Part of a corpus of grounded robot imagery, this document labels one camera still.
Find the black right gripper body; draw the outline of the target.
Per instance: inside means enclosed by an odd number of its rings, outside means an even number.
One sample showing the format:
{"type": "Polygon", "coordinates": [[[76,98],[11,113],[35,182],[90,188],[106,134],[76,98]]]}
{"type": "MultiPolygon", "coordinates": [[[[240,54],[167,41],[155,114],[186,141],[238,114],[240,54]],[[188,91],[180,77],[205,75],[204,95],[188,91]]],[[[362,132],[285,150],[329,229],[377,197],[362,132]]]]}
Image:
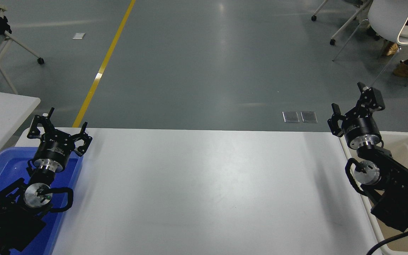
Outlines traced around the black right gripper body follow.
{"type": "Polygon", "coordinates": [[[378,126],[372,117],[344,120],[342,131],[347,145],[377,145],[382,141],[378,126]]]}

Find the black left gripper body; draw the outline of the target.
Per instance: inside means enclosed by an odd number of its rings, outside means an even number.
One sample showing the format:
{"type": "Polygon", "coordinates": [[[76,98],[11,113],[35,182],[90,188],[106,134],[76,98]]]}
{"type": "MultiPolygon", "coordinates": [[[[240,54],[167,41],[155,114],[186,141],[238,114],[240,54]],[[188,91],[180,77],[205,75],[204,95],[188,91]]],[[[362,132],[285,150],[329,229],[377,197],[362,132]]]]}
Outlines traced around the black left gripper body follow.
{"type": "Polygon", "coordinates": [[[66,166],[74,149],[75,145],[71,141],[57,142],[50,139],[40,139],[39,147],[33,158],[34,165],[38,166],[42,160],[49,159],[61,166],[66,166]]]}

